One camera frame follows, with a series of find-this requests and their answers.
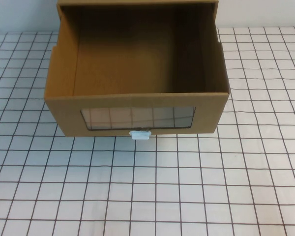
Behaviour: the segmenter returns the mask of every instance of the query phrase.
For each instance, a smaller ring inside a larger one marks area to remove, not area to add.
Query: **box flap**
[[[65,5],[114,5],[114,4],[164,4],[164,3],[213,3],[218,0],[58,0],[60,6]]]
[[[61,18],[61,7],[63,6],[212,3],[215,19],[218,2],[219,0],[58,0],[57,10]]]

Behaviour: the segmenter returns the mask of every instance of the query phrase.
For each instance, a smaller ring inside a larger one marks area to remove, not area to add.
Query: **box front panel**
[[[228,93],[183,93],[79,97],[46,100],[66,136],[214,132]]]

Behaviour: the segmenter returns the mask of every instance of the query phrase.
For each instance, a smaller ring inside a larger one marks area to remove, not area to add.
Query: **grid square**
[[[61,201],[57,214],[57,220],[80,220],[82,201],[65,202]]]
[[[183,223],[182,224],[182,235],[193,236],[193,235],[207,235],[207,227],[205,224],[200,223]]]
[[[249,185],[246,170],[226,169],[226,183],[230,185]]]
[[[18,181],[22,172],[20,166],[3,166],[0,172],[0,181]]]
[[[275,187],[279,204],[295,204],[295,187]]]
[[[273,185],[269,170],[248,170],[248,175],[251,185]]]
[[[44,174],[44,167],[25,166],[22,172],[21,182],[41,182]]]
[[[55,220],[59,202],[37,201],[33,219]]]
[[[259,236],[259,229],[257,225],[234,225],[235,236]]]
[[[232,226],[229,224],[208,224],[207,225],[208,235],[223,235],[233,236],[234,232]]]
[[[137,140],[136,151],[155,151],[156,138],[149,138],[149,140]]]
[[[178,138],[178,151],[198,151],[196,138]]]
[[[277,204],[274,187],[251,187],[256,204]]]
[[[29,227],[28,236],[52,235],[54,222],[52,221],[32,221]]]
[[[156,220],[179,222],[179,203],[156,203]]]
[[[156,236],[181,236],[180,223],[156,223]]]
[[[231,205],[231,212],[234,223],[257,223],[255,209],[252,205]]]
[[[130,205],[125,202],[108,202],[107,219],[108,220],[129,220]]]
[[[259,129],[256,125],[238,125],[241,138],[260,138]]]
[[[134,201],[155,201],[155,184],[134,184]]]
[[[218,139],[199,138],[200,152],[217,152],[220,151]]]
[[[178,183],[177,168],[157,168],[157,183]]]
[[[29,220],[7,220],[2,236],[25,236],[29,228]]]
[[[245,161],[249,169],[268,169],[266,155],[263,153],[245,153]]]
[[[112,182],[132,182],[133,167],[113,167]]]
[[[179,169],[180,183],[201,184],[201,170],[198,168],[180,168]]]
[[[177,167],[177,152],[157,152],[158,167]]]
[[[156,152],[136,152],[135,166],[155,166]]]
[[[0,218],[6,219],[10,211],[11,201],[0,201]]]
[[[70,158],[69,151],[51,151],[48,158],[48,166],[67,166]]]
[[[42,183],[39,190],[38,200],[60,200],[62,183]]]
[[[134,169],[134,182],[135,183],[155,183],[155,168],[136,167]]]
[[[179,167],[200,167],[199,154],[195,152],[179,152]]]
[[[83,200],[85,183],[65,183],[62,190],[62,200]]]
[[[157,138],[157,151],[177,151],[176,138]]]
[[[230,203],[252,204],[252,195],[248,186],[227,186]]]
[[[295,206],[280,206],[285,224],[295,224]]]
[[[154,221],[155,203],[136,203],[132,204],[131,220]]]
[[[102,221],[82,221],[79,235],[102,236],[104,232],[104,222]]]
[[[54,236],[75,236],[78,235],[79,222],[75,221],[57,221],[55,223]]]
[[[231,223],[228,204],[206,204],[206,216],[211,223]]]
[[[241,139],[242,149],[248,153],[264,152],[263,142],[261,139]]]
[[[112,151],[94,151],[92,155],[92,166],[111,166],[113,161]]]
[[[91,167],[89,171],[89,182],[109,182],[111,167]]]
[[[35,201],[13,201],[9,219],[31,219]]]
[[[104,236],[129,236],[129,222],[111,222],[108,221],[105,227]]]
[[[71,153],[70,165],[89,166],[91,161],[91,151],[73,151]]]
[[[182,222],[205,222],[204,204],[182,203],[181,204],[181,221]]]
[[[202,169],[203,184],[225,184],[222,169]]]
[[[284,227],[281,225],[261,225],[260,231],[261,231],[262,236],[266,236],[266,235],[284,236],[284,235],[286,235]]]
[[[260,224],[282,224],[279,207],[276,205],[256,205]]]
[[[158,184],[156,193],[159,202],[179,202],[179,186],[176,184]]]
[[[236,125],[218,125],[220,138],[239,138]]]
[[[13,199],[17,183],[0,183],[0,199]]]
[[[225,186],[203,186],[206,203],[228,203],[227,190]]]

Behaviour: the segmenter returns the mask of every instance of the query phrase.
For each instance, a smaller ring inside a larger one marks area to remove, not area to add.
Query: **box side wall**
[[[57,46],[53,48],[47,76],[45,98],[72,96],[79,49],[80,12],[62,12]]]
[[[198,8],[198,27],[201,41],[201,55],[205,70],[206,88],[209,91],[229,92],[228,77],[221,44],[217,40],[212,9]]]

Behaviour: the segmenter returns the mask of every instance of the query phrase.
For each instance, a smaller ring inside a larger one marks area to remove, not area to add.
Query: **cardboard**
[[[58,9],[45,101],[66,136],[215,131],[230,92],[216,1],[59,0]]]

